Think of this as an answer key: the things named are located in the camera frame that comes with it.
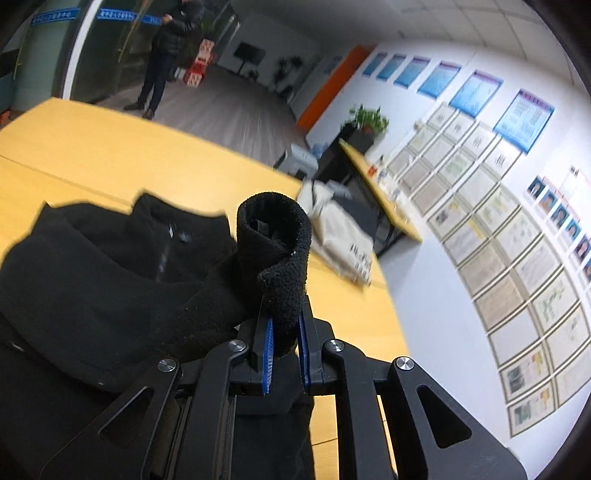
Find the shoe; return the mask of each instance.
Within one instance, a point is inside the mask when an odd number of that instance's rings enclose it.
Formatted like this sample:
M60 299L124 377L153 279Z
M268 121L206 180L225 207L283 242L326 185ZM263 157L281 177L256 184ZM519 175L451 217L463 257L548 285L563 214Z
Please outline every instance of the shoe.
M152 120L154 118L154 111L151 108L148 108L142 115L142 118L145 118L146 120Z
M143 103L130 103L129 105L125 105L123 107L123 110L125 110L126 112L129 112L131 110L143 110L144 109L144 104Z

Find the green plant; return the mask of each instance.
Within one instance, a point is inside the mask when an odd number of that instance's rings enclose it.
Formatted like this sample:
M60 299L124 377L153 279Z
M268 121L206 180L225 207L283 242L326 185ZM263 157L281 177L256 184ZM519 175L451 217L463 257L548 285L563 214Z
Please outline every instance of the green plant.
M346 124L352 124L355 128L365 132L370 131L378 137L388 129L390 123L390 120L381 114L381 108L373 110L363 108L363 104L361 104L358 108L353 107L349 113L352 117L341 125L341 128Z

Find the wooden table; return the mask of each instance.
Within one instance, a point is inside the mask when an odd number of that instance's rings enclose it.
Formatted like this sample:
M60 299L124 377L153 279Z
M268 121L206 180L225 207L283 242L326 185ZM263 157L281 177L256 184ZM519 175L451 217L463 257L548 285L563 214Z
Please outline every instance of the wooden table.
M300 183L260 163L161 125L77 102L50 99L0 131L0 255L28 233L43 202L90 201L129 212L148 190L175 205L236 211L258 192L294 198ZM408 349L377 261L370 287L341 280L310 256L314 315L367 356L392 361ZM338 478L333 397L317 397L310 425L317 478Z

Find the ceiling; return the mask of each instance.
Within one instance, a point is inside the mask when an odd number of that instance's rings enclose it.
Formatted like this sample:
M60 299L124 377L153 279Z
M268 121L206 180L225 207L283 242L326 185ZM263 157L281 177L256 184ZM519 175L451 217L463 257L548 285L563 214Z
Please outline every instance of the ceiling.
M522 0L232 0L232 5L243 17L265 14L327 47L400 38L485 46L584 90L554 34Z

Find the dark pants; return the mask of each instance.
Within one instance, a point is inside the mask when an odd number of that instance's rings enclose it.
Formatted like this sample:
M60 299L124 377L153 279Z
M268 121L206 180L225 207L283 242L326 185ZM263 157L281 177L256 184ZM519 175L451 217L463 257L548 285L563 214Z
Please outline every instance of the dark pants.
M162 100L164 88L166 87L166 79L170 74L173 63L174 56L168 53L152 50L150 53L150 59L148 60L148 68L146 69L144 87L138 97L139 104L145 105L150 91L154 88L149 108L154 112L156 111L160 100Z

